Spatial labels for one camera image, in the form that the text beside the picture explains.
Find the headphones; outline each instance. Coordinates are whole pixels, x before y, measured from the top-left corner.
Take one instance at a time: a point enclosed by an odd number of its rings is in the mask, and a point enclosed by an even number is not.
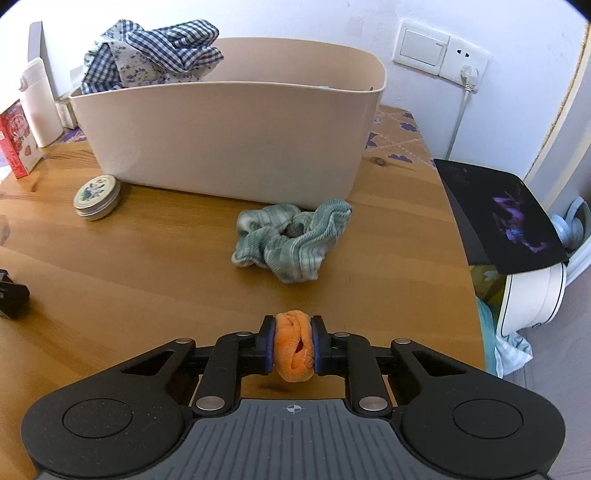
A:
[[[585,216],[585,226],[583,222],[576,217],[579,209],[583,209]],[[589,205],[581,197],[577,197],[569,207],[569,211],[566,213],[566,218],[562,218],[559,215],[552,215],[550,217],[552,225],[558,233],[558,237],[562,242],[562,245],[567,250],[576,250],[583,242],[591,236],[591,210]]]

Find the red box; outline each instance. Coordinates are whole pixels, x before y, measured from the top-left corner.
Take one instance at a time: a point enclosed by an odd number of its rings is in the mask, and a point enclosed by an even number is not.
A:
[[[0,148],[18,179],[29,175],[41,160],[41,151],[22,111],[20,100],[0,113]]]

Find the blue gingham fabric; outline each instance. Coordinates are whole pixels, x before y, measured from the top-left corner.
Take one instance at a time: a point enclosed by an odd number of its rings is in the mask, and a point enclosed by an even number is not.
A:
[[[212,44],[219,30],[206,20],[144,30],[119,20],[84,57],[80,90],[106,92],[162,83],[196,82],[223,60]]]

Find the orange towel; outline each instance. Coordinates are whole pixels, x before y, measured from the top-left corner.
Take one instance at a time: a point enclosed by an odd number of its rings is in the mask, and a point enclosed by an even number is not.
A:
[[[273,361],[286,382],[305,382],[314,375],[310,316],[299,310],[275,315]]]

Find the wooden table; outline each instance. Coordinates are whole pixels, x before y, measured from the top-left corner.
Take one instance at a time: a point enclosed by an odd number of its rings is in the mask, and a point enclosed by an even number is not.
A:
[[[239,200],[125,186],[108,217],[78,217],[72,198],[100,174],[87,143],[54,147],[34,172],[0,186],[0,268],[31,291],[31,310],[0,320],[0,476],[34,476],[20,441],[41,396],[178,337],[211,345],[257,331],[265,314],[321,314],[329,332],[388,346],[408,337],[483,367],[466,258],[437,172],[409,114],[382,108],[349,201],[351,222],[320,278],[281,284],[230,263]],[[250,377],[250,396],[343,395],[340,378],[286,384]]]

